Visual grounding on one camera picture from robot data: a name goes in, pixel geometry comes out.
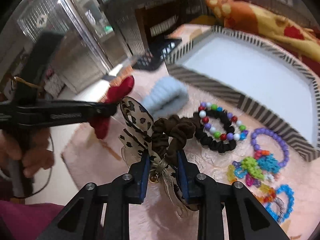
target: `green bead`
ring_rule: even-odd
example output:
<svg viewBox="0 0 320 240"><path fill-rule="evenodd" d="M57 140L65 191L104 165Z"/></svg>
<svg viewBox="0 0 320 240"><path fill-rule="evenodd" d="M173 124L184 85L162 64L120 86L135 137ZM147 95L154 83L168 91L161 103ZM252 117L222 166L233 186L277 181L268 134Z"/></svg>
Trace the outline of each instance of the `green bead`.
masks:
<svg viewBox="0 0 320 240"><path fill-rule="evenodd" d="M220 137L220 135L221 135L220 132L215 132L215 133L214 133L214 137L215 137L216 139L218 139L218 138Z"/></svg>
<svg viewBox="0 0 320 240"><path fill-rule="evenodd" d="M217 106L216 104L213 104L213 105L211 106L211 110L217 110L217 108L218 108L218 106Z"/></svg>
<svg viewBox="0 0 320 240"><path fill-rule="evenodd" d="M242 131L244 131L245 129L247 129L243 124L241 124L240 126L239 126L239 129L240 129L240 131L242 132Z"/></svg>

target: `black scrunchie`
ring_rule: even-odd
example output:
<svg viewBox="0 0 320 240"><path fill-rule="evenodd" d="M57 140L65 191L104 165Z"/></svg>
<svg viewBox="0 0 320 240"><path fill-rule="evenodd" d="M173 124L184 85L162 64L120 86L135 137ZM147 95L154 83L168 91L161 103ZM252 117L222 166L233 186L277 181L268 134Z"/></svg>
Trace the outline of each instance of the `black scrunchie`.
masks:
<svg viewBox="0 0 320 240"><path fill-rule="evenodd" d="M220 119L221 123L223 124L223 129L226 131L226 134L228 133L234 133L235 128L231 125L231 122L227 116L227 112L218 112L215 110L207 110L206 111L207 116L214 117L215 119ZM224 144L223 141L215 141L211 136L208 136L204 131L204 125L200 125L199 129L196 129L195 137L197 140L200 141L202 145L209 146L209 149L212 151L218 151L220 154L223 154L228 151L232 151L236 148L236 141L230 140L229 143Z"/></svg>

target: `tray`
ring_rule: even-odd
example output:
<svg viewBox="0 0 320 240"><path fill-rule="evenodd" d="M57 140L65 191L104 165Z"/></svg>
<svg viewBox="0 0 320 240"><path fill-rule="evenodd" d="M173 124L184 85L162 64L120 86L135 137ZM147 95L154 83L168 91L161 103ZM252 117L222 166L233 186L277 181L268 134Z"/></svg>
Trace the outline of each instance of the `tray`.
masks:
<svg viewBox="0 0 320 240"><path fill-rule="evenodd" d="M170 75L223 98L277 132L304 160L320 156L316 78L281 47L213 26L175 49L166 65Z"/></svg>

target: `brown scrunchie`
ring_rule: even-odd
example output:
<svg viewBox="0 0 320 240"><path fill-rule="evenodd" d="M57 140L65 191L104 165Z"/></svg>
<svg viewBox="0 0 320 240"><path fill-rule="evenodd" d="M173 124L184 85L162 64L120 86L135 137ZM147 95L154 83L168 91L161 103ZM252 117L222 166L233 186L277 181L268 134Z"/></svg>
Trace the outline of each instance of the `brown scrunchie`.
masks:
<svg viewBox="0 0 320 240"><path fill-rule="evenodd" d="M154 122L152 134L152 150L168 164L177 166L177 150L182 150L187 139L192 139L196 129L200 128L200 117L193 114L192 118L172 115L168 119L160 118Z"/></svg>

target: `striped tray border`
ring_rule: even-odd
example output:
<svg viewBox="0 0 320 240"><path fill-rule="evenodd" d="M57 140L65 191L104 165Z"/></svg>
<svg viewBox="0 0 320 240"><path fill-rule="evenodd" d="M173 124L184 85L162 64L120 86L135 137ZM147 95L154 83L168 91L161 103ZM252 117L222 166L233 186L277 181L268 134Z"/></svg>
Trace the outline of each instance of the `striped tray border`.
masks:
<svg viewBox="0 0 320 240"><path fill-rule="evenodd" d="M279 57L293 68L298 70L307 79L312 81L312 87L315 94L317 107L317 144L313 146L310 144L297 130L292 128L285 120L273 113L266 106L253 100L251 97L236 91L225 84L222 84L214 79L208 78L204 75L188 70L183 65L177 65L176 62L186 53L191 51L196 44L208 37L212 33L220 33L226 36L234 37L239 40L247 41L267 52ZM297 58L291 55L281 47L267 41L258 36L244 33L241 31L234 31L221 26L213 26L210 30L197 36L188 43L177 47L170 53L166 59L166 66L168 72L173 77L190 83L191 85L200 88L201 90L212 93L217 97L223 98L226 102L241 109L244 113L252 116L268 129L274 130L279 134L292 148L294 148L305 161L312 161L320 156L320 92L317 81L313 73Z"/></svg>

